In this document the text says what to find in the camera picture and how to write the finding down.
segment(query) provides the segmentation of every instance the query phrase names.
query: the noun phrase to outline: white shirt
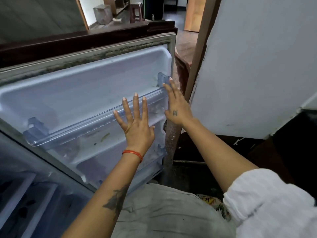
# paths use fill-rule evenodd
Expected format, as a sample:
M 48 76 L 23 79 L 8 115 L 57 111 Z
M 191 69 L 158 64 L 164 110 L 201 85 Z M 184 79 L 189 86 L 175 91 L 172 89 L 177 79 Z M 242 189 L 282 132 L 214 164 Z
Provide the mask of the white shirt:
M 317 237 L 314 198 L 269 169 L 239 176 L 224 194 L 224 204 L 237 225 L 238 238 Z

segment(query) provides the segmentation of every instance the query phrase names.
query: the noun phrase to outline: hand tattoo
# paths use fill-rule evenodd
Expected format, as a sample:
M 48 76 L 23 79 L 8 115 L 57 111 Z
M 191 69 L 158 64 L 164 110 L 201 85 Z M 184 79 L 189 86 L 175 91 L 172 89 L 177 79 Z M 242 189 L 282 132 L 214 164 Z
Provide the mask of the hand tattoo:
M 112 196 L 108 203 L 103 205 L 102 207 L 108 208 L 109 210 L 115 211 L 115 217 L 114 220 L 117 220 L 119 217 L 119 214 L 122 210 L 123 202 L 126 196 L 126 193 L 128 192 L 130 184 L 126 184 L 124 187 L 122 187 L 120 190 L 114 190 L 115 194 Z

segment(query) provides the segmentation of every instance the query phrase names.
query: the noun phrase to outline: white cloth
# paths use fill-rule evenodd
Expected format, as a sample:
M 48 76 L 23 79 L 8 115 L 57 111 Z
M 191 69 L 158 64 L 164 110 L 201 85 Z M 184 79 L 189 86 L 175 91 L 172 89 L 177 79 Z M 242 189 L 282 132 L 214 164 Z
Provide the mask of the white cloth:
M 234 238 L 235 230 L 196 195 L 145 184 L 125 198 L 111 238 Z
M 237 225 L 238 238 L 317 237 L 314 198 L 269 169 L 239 176 L 224 194 L 224 204 Z

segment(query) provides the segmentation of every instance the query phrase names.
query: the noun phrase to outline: hand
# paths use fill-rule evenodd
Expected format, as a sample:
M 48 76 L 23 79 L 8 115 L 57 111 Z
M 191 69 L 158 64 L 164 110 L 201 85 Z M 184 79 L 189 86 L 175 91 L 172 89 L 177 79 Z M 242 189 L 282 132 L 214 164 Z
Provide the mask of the hand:
M 123 98 L 122 105 L 128 123 L 125 123 L 121 119 L 116 110 L 113 114 L 125 133 L 126 143 L 128 145 L 126 149 L 139 152 L 142 157 L 144 157 L 155 138 L 154 126 L 149 127 L 146 98 L 143 97 L 142 99 L 142 119 L 140 117 L 139 96 L 137 93 L 135 93 L 133 97 L 134 119 L 126 98 Z
M 172 87 L 167 84 L 163 84 L 164 88 L 167 90 L 170 103 L 169 110 L 165 110 L 165 116 L 174 124 L 180 125 L 184 128 L 184 125 L 193 119 L 191 108 L 171 78 L 170 84 Z

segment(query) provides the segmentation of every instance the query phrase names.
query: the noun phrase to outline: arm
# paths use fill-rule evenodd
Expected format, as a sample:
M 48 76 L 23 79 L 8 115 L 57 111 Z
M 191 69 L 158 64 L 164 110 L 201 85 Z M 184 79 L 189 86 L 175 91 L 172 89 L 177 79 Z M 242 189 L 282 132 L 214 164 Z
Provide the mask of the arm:
M 146 99 L 142 99 L 142 119 L 137 93 L 133 97 L 134 119 L 126 98 L 123 98 L 122 104 L 127 123 L 120 118 L 117 111 L 114 111 L 114 116 L 125 132 L 126 149 L 144 156 L 154 141 L 154 126 L 149 128 Z M 137 155 L 123 154 L 62 238 L 110 237 L 139 164 L 140 158 Z
M 258 167 L 206 129 L 198 119 L 193 118 L 182 93 L 173 80 L 170 83 L 172 88 L 164 85 L 170 102 L 169 110 L 165 111 L 167 119 L 186 130 L 221 189 L 226 192 L 242 173 Z

